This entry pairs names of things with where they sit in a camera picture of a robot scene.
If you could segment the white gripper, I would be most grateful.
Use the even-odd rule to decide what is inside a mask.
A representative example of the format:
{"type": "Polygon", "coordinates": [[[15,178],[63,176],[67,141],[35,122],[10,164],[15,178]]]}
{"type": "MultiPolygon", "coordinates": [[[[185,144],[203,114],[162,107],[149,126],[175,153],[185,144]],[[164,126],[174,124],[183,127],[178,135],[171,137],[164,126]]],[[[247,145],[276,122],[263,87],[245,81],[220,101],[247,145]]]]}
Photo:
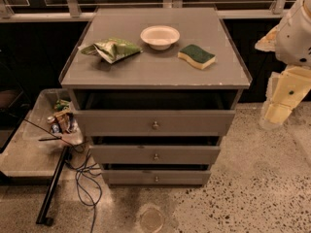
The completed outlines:
{"type": "Polygon", "coordinates": [[[264,130],[281,127],[311,90],[311,68],[288,65],[281,73],[273,72],[268,80],[266,100],[259,125],[264,130]]]}

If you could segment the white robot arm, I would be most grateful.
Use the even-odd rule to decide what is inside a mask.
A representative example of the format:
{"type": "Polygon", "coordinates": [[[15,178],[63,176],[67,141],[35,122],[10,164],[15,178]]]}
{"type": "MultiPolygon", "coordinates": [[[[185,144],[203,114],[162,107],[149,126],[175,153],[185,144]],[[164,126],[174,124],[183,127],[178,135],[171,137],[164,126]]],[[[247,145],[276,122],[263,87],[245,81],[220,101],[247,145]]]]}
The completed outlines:
{"type": "Polygon", "coordinates": [[[286,64],[281,73],[271,73],[260,114],[259,125],[272,130],[283,125],[311,90],[311,0],[296,0],[255,48],[274,51],[286,64]]]}

